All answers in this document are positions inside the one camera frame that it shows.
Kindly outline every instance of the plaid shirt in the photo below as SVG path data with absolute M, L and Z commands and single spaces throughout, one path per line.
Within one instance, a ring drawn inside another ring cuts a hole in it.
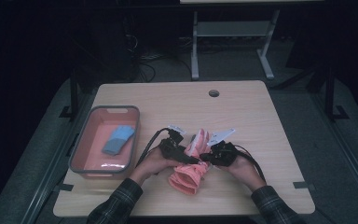
M 100 204 L 89 214 L 87 223 L 126 223 L 133 206 L 142 193 L 138 184 L 129 178 L 125 179 L 106 202 Z M 271 186 L 256 190 L 252 194 L 252 199 L 267 223 L 305 223 L 295 211 L 286 205 Z

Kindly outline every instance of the gray carpet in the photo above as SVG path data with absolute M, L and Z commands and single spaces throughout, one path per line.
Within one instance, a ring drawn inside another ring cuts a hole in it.
M 215 53 L 201 54 L 200 81 L 257 79 L 273 86 L 300 71 L 285 68 L 292 43 L 274 41 L 270 46 L 268 59 L 276 78 L 267 80 L 255 53 L 259 44 L 257 41 L 246 42 L 242 43 L 240 48 L 226 45 Z M 157 72 L 153 82 L 190 81 L 191 75 L 185 66 L 185 63 L 190 66 L 189 62 L 190 55 L 187 52 L 177 58 L 149 63 Z M 148 67 L 143 69 L 151 76 L 152 71 Z M 323 92 L 316 95 L 306 92 L 308 80 L 309 77 L 306 77 L 285 90 L 270 91 L 300 170 L 307 183 L 314 187 L 310 193 L 317 211 L 304 218 L 308 223 L 358 223 L 358 182 L 344 156 L 336 133 L 338 130 L 358 160 L 358 106 L 353 101 L 351 92 L 337 81 L 335 103 L 344 107 L 350 119 L 332 123 L 320 106 L 324 99 Z M 40 193 L 40 189 L 45 189 L 40 183 L 52 159 L 56 160 L 57 167 L 47 189 L 52 189 L 66 171 L 67 153 L 60 152 L 61 156 L 57 157 L 57 148 L 70 148 L 90 110 L 95 94 L 79 95 L 82 102 L 80 113 L 75 121 L 70 122 L 69 119 L 59 118 L 62 108 L 70 104 L 69 93 L 69 82 L 66 81 L 51 102 L 21 161 L 7 182 L 0 197 L 0 223 L 21 223 L 25 216 L 29 216 L 27 211 L 34 195 Z M 46 203 L 40 212 L 34 210 L 34 223 L 85 223 L 84 217 L 55 217 L 52 208 L 58 192 L 48 190 L 43 195 Z M 264 223 L 259 216 L 252 219 L 257 223 Z

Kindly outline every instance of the pink towel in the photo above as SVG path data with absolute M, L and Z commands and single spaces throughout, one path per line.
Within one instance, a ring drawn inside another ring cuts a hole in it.
M 200 158 L 201 153 L 209 153 L 211 148 L 207 146 L 209 134 L 200 129 L 193 142 L 185 149 L 185 154 Z M 175 167 L 175 171 L 168 179 L 170 185 L 184 194 L 196 194 L 200 186 L 201 178 L 208 171 L 210 163 L 201 161 L 199 164 L 185 164 Z

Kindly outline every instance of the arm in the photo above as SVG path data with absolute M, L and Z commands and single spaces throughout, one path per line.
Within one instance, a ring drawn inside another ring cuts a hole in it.
M 237 156 L 236 160 L 230 166 L 221 166 L 219 168 L 228 171 L 249 188 L 252 192 L 252 200 L 267 223 L 305 223 L 305 221 L 278 196 L 272 186 L 267 186 L 266 182 L 258 175 L 252 163 L 245 158 Z
M 155 147 L 109 199 L 92 210 L 87 223 L 126 223 L 132 208 L 143 193 L 141 186 L 145 180 L 169 166 L 178 165 L 178 161 L 164 159 L 160 149 Z

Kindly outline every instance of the person's hand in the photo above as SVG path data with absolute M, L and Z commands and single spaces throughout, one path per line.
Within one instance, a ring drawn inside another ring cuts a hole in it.
M 219 168 L 231 173 L 252 192 L 266 186 L 266 182 L 260 177 L 254 165 L 242 156 L 237 156 L 230 166 L 219 166 Z
M 167 167 L 178 166 L 182 163 L 179 161 L 167 160 L 162 156 L 159 147 L 155 147 L 146 156 L 146 158 L 135 168 L 130 175 L 130 179 L 142 186 L 144 181 L 151 175 L 156 174 Z

